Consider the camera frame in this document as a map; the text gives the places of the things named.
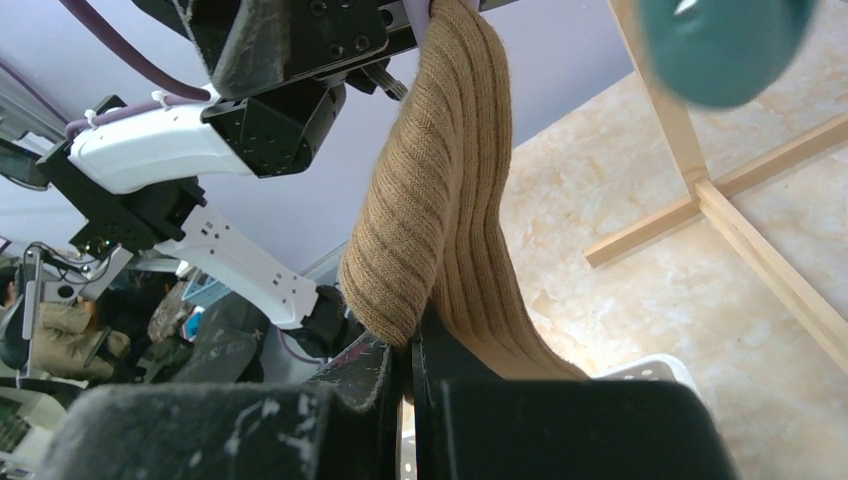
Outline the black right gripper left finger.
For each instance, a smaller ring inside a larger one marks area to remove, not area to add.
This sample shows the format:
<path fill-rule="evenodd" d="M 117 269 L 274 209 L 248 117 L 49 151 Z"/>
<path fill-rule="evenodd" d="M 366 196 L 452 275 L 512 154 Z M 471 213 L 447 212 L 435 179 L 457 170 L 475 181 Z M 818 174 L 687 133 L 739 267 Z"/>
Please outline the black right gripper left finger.
<path fill-rule="evenodd" d="M 300 384 L 93 389 L 70 407 L 40 479 L 393 479 L 402 382 L 364 334 Z"/>

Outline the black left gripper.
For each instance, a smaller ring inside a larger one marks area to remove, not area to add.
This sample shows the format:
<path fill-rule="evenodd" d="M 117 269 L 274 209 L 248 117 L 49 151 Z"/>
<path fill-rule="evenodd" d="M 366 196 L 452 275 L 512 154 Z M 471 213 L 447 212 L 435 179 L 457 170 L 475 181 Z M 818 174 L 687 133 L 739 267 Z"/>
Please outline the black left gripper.
<path fill-rule="evenodd" d="M 189 40 L 227 99 L 326 78 L 416 49 L 428 1 L 138 1 Z"/>

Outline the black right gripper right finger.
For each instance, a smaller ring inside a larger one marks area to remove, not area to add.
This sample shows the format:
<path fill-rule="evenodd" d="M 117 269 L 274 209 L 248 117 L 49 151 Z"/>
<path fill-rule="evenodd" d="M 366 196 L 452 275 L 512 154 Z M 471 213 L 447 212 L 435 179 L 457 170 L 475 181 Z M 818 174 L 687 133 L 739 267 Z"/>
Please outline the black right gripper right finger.
<path fill-rule="evenodd" d="M 669 381 L 496 375 L 424 314 L 412 344 L 421 479 L 735 479 L 708 410 Z"/>

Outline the tan brown sock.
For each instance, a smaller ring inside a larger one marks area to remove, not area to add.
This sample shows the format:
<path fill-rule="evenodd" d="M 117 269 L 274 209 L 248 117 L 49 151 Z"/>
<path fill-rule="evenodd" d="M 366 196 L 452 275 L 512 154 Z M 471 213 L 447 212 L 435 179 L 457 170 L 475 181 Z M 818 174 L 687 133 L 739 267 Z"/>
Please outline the tan brown sock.
<path fill-rule="evenodd" d="M 527 312 L 500 222 L 512 158 L 508 60 L 467 1 L 435 1 L 419 69 L 340 264 L 354 316 L 407 347 L 427 307 L 499 376 L 582 380 Z"/>

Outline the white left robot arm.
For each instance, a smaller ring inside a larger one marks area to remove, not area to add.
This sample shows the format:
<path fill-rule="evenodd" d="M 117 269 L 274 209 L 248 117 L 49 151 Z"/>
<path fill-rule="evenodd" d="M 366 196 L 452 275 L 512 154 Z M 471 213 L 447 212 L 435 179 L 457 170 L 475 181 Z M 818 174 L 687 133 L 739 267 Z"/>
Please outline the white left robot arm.
<path fill-rule="evenodd" d="M 131 47 L 88 3 L 67 9 L 158 84 L 70 122 L 37 164 L 86 217 L 73 237 L 104 267 L 155 250 L 302 330 L 324 295 L 233 229 L 198 178 L 292 175 L 312 163 L 346 88 L 403 102 L 341 263 L 347 308 L 380 339 L 409 341 L 475 260 L 509 279 L 498 208 L 510 163 L 509 69 L 475 1 L 171 1 L 210 84 L 192 88 Z"/>

